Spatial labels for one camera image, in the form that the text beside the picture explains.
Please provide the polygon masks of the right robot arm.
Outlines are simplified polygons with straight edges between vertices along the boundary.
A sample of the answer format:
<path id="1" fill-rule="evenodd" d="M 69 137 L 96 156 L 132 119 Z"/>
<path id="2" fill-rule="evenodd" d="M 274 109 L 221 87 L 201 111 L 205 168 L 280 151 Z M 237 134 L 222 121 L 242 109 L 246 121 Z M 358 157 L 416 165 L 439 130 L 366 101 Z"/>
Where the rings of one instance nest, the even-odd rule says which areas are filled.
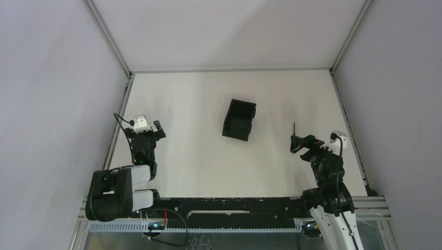
<path id="1" fill-rule="evenodd" d="M 363 249 L 355 206 L 343 181 L 347 135 L 334 131 L 328 142 L 313 135 L 293 134 L 290 139 L 291 153 L 307 150 L 300 158 L 310 164 L 317 184 L 302 192 L 302 212 L 313 217 L 327 249 Z"/>

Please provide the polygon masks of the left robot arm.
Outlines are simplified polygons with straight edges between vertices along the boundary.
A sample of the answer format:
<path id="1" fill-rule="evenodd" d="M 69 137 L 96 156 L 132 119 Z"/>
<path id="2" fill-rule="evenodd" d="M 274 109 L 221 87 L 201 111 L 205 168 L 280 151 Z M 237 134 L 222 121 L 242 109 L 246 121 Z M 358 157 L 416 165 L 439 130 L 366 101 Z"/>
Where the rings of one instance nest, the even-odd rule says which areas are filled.
<path id="1" fill-rule="evenodd" d="M 90 221 L 128 218 L 141 209 L 150 217 L 162 213 L 163 203 L 156 189 L 135 190 L 134 186 L 155 179 L 156 143 L 165 138 L 166 133 L 159 121 L 154 122 L 156 129 L 153 130 L 143 116 L 135 118 L 132 124 L 125 129 L 132 164 L 93 173 L 85 205 L 85 215 Z"/>

